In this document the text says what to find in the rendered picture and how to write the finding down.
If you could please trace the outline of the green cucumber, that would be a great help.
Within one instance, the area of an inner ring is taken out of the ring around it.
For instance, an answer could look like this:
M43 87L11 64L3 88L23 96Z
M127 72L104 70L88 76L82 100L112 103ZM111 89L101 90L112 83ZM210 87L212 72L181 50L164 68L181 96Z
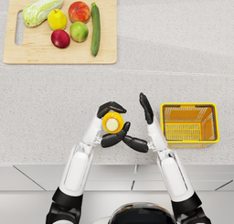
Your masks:
M91 18L92 18L92 38L90 52L93 57L96 57L101 42L101 18L100 10L95 3L91 4Z

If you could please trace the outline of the yellow slatted basket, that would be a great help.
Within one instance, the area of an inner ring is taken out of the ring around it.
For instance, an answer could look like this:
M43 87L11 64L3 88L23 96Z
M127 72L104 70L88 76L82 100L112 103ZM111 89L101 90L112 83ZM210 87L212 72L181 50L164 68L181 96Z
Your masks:
M204 148L219 141L214 103L163 103L161 128L169 148Z

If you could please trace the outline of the dark round robot body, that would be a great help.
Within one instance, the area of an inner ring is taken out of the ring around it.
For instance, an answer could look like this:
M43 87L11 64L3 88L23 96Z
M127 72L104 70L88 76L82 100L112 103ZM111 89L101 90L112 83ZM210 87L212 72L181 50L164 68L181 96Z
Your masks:
M149 202L122 205L111 215L108 224L177 224L165 209Z

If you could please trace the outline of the green apple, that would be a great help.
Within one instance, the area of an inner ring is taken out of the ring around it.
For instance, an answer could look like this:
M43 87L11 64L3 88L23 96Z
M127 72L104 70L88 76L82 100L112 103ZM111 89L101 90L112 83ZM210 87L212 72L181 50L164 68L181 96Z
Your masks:
M84 41L89 34L88 27L82 22L75 22L69 28L70 35L76 42Z

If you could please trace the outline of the yellow lemon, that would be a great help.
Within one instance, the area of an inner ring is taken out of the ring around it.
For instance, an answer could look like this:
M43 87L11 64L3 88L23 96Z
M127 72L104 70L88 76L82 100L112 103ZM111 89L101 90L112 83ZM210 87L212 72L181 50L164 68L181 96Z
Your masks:
M48 25L52 30L65 29L67 16L60 9L53 9L48 14Z

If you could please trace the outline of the dark red apple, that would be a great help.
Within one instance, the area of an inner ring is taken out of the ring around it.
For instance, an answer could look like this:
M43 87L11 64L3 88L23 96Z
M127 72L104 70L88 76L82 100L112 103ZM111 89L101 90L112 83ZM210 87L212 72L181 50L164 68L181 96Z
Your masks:
M70 43L69 34L61 29L55 30L51 34L51 42L57 48L66 48Z

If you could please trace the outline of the wooden cutting board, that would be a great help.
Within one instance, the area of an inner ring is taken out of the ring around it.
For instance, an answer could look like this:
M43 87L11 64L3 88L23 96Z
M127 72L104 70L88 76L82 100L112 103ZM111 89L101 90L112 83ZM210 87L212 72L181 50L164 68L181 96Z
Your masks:
M72 40L67 48L56 48L46 22L24 27L21 45L16 44L16 21L20 11L36 0L9 0L3 62L6 64L113 64L117 60L117 0L81 0L96 4L101 16L101 43L98 55L90 53L91 39ZM64 0L62 11L79 0Z

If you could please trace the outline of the white cabinet drawer fronts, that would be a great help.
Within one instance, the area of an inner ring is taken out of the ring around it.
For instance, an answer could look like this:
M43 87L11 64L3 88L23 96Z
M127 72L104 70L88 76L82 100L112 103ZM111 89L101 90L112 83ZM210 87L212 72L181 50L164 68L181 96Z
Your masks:
M63 165L0 165L0 191L53 191ZM234 165L187 165L196 191L234 191ZM157 165L93 165L88 191L165 191Z

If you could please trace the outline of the pale green napa cabbage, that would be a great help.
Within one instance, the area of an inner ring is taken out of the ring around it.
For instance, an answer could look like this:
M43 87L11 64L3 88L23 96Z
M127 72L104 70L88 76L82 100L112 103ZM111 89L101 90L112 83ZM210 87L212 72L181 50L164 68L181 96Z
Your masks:
M22 17L27 27L36 27L43 23L53 9L60 9L64 0L37 0L23 9Z

